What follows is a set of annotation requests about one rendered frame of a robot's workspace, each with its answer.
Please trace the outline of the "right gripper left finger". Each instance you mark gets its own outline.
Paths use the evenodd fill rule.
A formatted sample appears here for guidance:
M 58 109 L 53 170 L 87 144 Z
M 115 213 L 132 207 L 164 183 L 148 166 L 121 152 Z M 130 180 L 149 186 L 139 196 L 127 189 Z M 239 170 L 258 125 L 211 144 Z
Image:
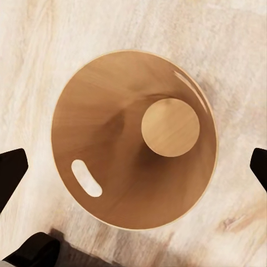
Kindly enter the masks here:
M 0 214 L 28 169 L 23 148 L 0 154 Z

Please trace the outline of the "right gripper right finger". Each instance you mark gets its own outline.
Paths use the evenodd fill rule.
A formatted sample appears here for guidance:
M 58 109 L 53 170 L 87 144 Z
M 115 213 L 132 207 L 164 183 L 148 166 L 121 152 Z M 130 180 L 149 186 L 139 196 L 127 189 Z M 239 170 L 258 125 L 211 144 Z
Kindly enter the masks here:
M 267 192 L 267 150 L 254 149 L 251 156 L 250 168 Z

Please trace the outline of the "trash can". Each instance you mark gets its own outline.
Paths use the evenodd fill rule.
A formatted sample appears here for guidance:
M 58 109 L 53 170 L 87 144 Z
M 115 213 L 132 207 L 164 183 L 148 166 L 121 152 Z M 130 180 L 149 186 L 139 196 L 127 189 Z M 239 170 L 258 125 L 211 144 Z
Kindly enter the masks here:
M 129 231 L 187 215 L 209 189 L 219 155 L 215 115 L 200 85 L 167 57 L 136 49 L 98 55 L 72 75 L 53 110 L 50 143 L 74 201 Z M 78 183 L 74 160 L 100 196 Z

